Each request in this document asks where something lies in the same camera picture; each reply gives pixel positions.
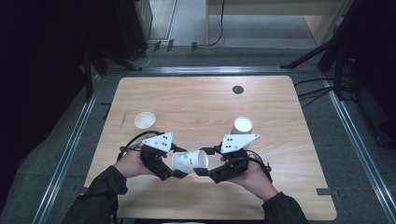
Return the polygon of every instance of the person's hand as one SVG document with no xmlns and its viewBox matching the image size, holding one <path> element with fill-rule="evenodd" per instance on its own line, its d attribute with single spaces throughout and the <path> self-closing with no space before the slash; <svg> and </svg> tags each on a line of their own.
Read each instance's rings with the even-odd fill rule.
<svg viewBox="0 0 396 224">
<path fill-rule="evenodd" d="M 248 162 L 248 168 L 242 175 L 228 181 L 244 187 L 264 202 L 278 194 L 262 167 L 254 161 Z"/>
<path fill-rule="evenodd" d="M 119 161 L 114 164 L 120 173 L 126 178 L 138 175 L 154 175 L 140 160 L 140 151 L 132 150 L 125 154 Z"/>
</svg>

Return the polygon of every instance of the wooden table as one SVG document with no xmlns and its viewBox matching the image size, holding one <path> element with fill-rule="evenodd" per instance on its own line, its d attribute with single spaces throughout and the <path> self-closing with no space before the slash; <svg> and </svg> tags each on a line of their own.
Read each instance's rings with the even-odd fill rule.
<svg viewBox="0 0 396 224">
<path fill-rule="evenodd" d="M 209 44 L 209 16 L 221 15 L 222 0 L 206 0 L 206 44 Z M 304 15 L 318 45 L 325 42 L 352 0 L 226 0 L 224 15 Z"/>
<path fill-rule="evenodd" d="M 244 88 L 233 93 L 234 86 Z M 187 150 L 218 145 L 233 121 L 247 116 L 260 138 L 249 149 L 273 168 L 278 190 L 294 197 L 308 219 L 332 220 L 336 211 L 326 189 L 318 155 L 291 79 L 275 77 L 127 77 L 120 81 L 85 186 L 114 164 L 120 146 L 140 132 L 134 118 L 143 111 L 157 117 L 158 131 L 174 133 Z M 209 169 L 221 165 L 210 156 Z M 262 219 L 262 201 L 232 183 L 188 175 L 161 181 L 144 175 L 127 182 L 119 217 L 180 219 Z"/>
</svg>

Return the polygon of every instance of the paper cup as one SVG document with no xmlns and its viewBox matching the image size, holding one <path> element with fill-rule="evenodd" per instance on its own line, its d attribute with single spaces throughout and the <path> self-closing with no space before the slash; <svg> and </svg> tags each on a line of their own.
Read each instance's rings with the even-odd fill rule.
<svg viewBox="0 0 396 224">
<path fill-rule="evenodd" d="M 142 131 L 154 130 L 155 115 L 151 112 L 142 112 L 134 119 L 134 125 Z"/>
<path fill-rule="evenodd" d="M 186 174 L 194 173 L 194 168 L 207 168 L 209 159 L 204 151 L 175 152 L 172 156 L 172 169 Z"/>
<path fill-rule="evenodd" d="M 253 129 L 253 122 L 250 118 L 239 117 L 233 122 L 233 128 L 231 129 L 231 134 L 245 134 L 251 133 Z"/>
</svg>

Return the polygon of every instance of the black sleeve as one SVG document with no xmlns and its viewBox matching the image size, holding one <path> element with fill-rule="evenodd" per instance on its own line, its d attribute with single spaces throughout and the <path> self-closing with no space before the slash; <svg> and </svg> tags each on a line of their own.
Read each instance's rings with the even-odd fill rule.
<svg viewBox="0 0 396 224">
<path fill-rule="evenodd" d="M 125 176 L 110 166 L 76 198 L 62 223 L 105 223 L 119 209 L 117 195 L 127 191 Z"/>
<path fill-rule="evenodd" d="M 279 192 L 262 205 L 265 212 L 264 224 L 309 223 L 300 205 L 291 197 Z"/>
</svg>

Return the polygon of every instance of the white paper cup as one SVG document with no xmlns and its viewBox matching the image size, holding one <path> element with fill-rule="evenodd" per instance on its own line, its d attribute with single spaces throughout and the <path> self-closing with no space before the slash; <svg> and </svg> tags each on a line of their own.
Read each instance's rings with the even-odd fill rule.
<svg viewBox="0 0 396 224">
<path fill-rule="evenodd" d="M 142 112 L 134 118 L 134 125 L 142 131 L 155 129 L 155 115 L 151 112 Z"/>
<path fill-rule="evenodd" d="M 248 117 L 239 117 L 233 122 L 231 134 L 249 134 L 253 129 L 253 122 Z"/>
<path fill-rule="evenodd" d="M 194 173 L 194 168 L 207 168 L 209 159 L 204 151 L 175 152 L 172 156 L 172 169 L 186 174 Z"/>
</svg>

